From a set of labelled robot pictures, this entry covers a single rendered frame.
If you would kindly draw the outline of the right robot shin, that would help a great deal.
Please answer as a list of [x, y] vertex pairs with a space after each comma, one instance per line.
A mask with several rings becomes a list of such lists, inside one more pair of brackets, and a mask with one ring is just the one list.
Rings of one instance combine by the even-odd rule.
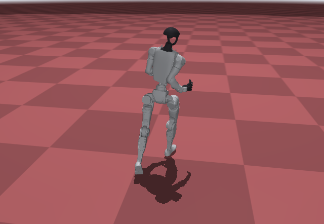
[[172, 148], [173, 139], [174, 139], [175, 134], [176, 134], [176, 128], [177, 128], [176, 125], [177, 125], [176, 123], [173, 123], [171, 131], [167, 129], [167, 132], [166, 132], [167, 149], [169, 148], [169, 150]]

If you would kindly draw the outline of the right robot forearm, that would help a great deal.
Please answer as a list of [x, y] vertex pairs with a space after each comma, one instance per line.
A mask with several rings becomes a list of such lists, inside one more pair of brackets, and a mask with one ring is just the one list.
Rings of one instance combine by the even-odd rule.
[[173, 89], [175, 89], [179, 93], [182, 93], [182, 92], [186, 92], [187, 91], [187, 87], [183, 87], [183, 86], [179, 85], [179, 83], [176, 81], [175, 78], [172, 78], [170, 80], [170, 84], [171, 84], [171, 87]]

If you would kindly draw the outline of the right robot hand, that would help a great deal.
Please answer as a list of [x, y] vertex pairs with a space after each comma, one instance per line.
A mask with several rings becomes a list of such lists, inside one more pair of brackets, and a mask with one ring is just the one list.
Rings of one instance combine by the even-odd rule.
[[189, 83], [187, 85], [183, 85], [183, 87], [187, 87], [187, 91], [191, 91], [193, 86], [193, 82], [189, 79]]

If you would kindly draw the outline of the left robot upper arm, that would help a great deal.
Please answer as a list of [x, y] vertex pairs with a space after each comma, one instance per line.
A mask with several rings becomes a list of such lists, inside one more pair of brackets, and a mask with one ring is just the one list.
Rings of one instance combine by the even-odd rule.
[[152, 67], [153, 67], [153, 59], [154, 59], [154, 52], [157, 47], [151, 47], [148, 50], [148, 59], [147, 59], [147, 66], [145, 72], [149, 75], [152, 75]]

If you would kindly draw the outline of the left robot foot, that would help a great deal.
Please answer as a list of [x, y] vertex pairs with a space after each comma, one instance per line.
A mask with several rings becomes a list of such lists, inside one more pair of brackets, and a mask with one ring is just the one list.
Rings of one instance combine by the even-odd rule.
[[140, 162], [135, 164], [135, 174], [143, 174], [143, 169]]

